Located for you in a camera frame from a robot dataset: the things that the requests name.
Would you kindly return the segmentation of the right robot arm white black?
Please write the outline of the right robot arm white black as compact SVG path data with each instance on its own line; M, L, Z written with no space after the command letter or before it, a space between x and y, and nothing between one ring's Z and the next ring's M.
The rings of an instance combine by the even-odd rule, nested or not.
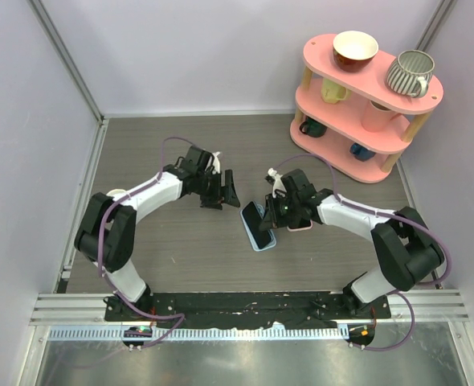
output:
M342 305L351 317L363 316L384 295L411 290L444 262L442 249L412 207L383 211L330 189L318 191L300 169L285 175L269 169L266 180L272 193L265 197L261 229L298 229L313 222L344 229L374 246L376 266L342 290Z

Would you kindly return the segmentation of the pink phone case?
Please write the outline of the pink phone case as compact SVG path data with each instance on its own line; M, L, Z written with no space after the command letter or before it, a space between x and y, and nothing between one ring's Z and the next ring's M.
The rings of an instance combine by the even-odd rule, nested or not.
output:
M311 220L301 219L300 222L293 226L288 226L287 229L290 232L301 232L309 230L313 227L313 222Z

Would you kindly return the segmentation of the dark green mug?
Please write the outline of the dark green mug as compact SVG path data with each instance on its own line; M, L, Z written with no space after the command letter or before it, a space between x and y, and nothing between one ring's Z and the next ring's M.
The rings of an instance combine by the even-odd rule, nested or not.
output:
M300 124L299 131L303 135L311 138L321 138L325 135L327 126L312 119L311 117L306 117L305 120Z

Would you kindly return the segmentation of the black phone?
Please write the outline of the black phone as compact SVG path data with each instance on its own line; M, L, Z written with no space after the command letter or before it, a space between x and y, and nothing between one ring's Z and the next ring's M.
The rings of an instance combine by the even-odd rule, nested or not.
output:
M259 230L259 223L262 220L262 216L255 202L249 202L241 211L241 216L257 250L263 250L273 242L270 231L263 232Z

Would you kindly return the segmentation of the pink mug on shelf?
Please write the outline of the pink mug on shelf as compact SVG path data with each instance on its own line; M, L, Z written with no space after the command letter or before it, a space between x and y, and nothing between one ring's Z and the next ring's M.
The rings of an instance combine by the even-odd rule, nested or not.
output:
M370 101L362 114L361 124L366 131L375 133L384 130L400 115L378 102Z

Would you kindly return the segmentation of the grey striped mug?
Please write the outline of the grey striped mug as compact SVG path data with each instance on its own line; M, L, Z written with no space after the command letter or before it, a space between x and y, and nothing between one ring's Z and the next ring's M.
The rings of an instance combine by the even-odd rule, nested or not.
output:
M385 83L399 95L421 98L427 94L434 70L435 61L426 52L404 51L389 66Z

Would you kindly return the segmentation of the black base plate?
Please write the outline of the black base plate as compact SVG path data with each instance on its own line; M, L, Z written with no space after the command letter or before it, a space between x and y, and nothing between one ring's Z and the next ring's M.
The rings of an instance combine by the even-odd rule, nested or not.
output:
M138 307L147 314L170 316L157 320L160 328L170 328L184 314L184 329L257 330L274 322L286 329L330 328L338 320L391 318L387 296L369 304L347 294L329 291L296 292L208 292L155 293Z

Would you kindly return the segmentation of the red bowl white inside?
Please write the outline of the red bowl white inside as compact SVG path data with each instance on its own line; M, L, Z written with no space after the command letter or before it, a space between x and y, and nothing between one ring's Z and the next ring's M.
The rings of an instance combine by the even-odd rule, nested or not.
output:
M378 51L378 41L362 31L343 31L333 39L334 63L346 72L361 71Z

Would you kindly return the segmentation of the blue phone case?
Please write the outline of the blue phone case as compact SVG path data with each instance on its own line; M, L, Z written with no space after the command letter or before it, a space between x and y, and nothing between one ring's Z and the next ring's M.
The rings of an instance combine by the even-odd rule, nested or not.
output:
M240 211L244 229L252 249L261 252L276 246L276 237L271 229L263 230L260 225L264 219L264 208L254 201Z

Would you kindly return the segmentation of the pink three-tier shelf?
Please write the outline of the pink three-tier shelf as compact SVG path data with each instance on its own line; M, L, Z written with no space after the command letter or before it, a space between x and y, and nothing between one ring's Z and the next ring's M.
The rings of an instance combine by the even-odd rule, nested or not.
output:
M426 52L391 55L360 31L312 37L303 60L291 139L361 183L387 177L443 97Z

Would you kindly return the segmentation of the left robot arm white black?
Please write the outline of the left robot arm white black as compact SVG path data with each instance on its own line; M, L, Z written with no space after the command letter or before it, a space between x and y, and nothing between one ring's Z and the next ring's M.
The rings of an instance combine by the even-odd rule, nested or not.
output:
M151 179L109 195L94 194L80 222L75 249L90 260L115 290L123 311L135 321L170 320L151 314L153 293L131 260L136 227L158 208L186 195L198 195L200 206L221 210L240 207L233 170L222 170L219 153L190 146L186 155L163 166Z

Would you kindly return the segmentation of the yellow mug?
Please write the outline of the yellow mug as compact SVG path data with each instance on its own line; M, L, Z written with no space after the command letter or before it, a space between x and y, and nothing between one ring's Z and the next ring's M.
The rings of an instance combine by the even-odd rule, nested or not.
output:
M350 95L351 91L346 87L333 82L327 78L322 79L321 83L321 99L325 103L336 104L341 101L346 101Z

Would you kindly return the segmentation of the blue mug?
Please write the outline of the blue mug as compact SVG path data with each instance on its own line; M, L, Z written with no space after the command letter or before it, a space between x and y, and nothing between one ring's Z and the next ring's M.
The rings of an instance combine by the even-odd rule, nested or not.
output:
M376 153L372 150L365 148L364 146L354 143L350 148L349 152L354 156L355 159L361 162L366 162L372 159Z

